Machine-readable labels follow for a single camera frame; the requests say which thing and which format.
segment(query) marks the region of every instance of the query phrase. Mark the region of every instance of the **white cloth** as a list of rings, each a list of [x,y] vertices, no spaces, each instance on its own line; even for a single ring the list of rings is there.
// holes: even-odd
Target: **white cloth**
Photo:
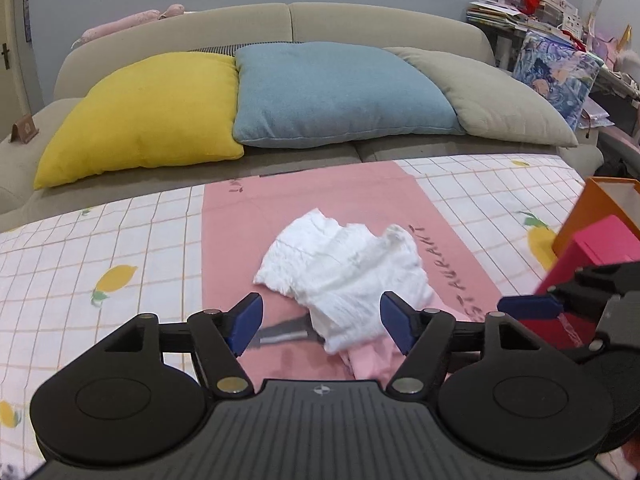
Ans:
[[[318,209],[278,235],[254,283],[306,306],[329,354],[385,333],[383,292],[392,290],[416,309],[424,308],[433,294],[407,231],[391,225],[376,237],[362,224],[342,227]]]

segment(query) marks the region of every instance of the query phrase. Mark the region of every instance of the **beige sofa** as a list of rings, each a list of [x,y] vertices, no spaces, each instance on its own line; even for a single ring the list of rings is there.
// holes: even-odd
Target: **beige sofa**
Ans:
[[[242,176],[338,164],[463,153],[556,153],[556,148],[471,136],[394,136],[310,150],[247,148],[240,160],[180,168],[118,171],[51,189],[33,190],[40,156],[66,115],[91,87],[115,70],[163,52],[261,41],[337,41],[413,46],[494,64],[485,35],[466,23],[408,10],[353,4],[259,4],[206,10],[148,23],[87,43],[60,69],[55,101],[34,116],[40,133],[27,145],[0,143],[0,231],[26,222],[140,194]],[[593,173],[595,148],[564,149],[570,165]]]

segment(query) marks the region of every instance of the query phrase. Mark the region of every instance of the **colorful bag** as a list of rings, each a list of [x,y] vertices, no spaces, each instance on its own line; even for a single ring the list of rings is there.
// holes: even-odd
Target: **colorful bag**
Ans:
[[[528,32],[513,77],[542,95],[575,130],[601,66],[585,52]]]

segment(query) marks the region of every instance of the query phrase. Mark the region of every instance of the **pink bolster pillow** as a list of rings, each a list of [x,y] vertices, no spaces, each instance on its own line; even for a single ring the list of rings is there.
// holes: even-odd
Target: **pink bolster pillow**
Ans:
[[[74,45],[89,43],[89,41],[97,40],[98,38],[102,38],[103,36],[106,36],[108,34],[118,32],[119,30],[125,30],[126,28],[135,27],[136,25],[142,25],[143,23],[154,22],[159,17],[159,10],[145,10],[144,12],[132,14],[130,16],[127,16],[126,18],[117,20],[116,22],[98,25],[97,27],[86,30]]]
[[[181,4],[173,4],[170,5],[169,8],[160,15],[160,20],[164,18],[172,18],[174,16],[180,16],[184,14],[184,5]]]

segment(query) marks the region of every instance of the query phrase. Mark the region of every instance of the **blue gripper pad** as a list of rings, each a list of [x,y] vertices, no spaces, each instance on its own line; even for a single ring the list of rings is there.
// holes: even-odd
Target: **blue gripper pad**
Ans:
[[[564,311],[562,304],[550,294],[544,296],[505,296],[498,310],[513,319],[555,319]]]
[[[225,342],[238,357],[249,346],[251,339],[262,324],[262,298],[253,293],[233,307],[226,315],[232,316],[233,324],[228,330]]]
[[[412,314],[418,313],[409,307]],[[411,317],[387,293],[380,297],[380,319],[402,355],[407,355],[418,341],[413,335]]]

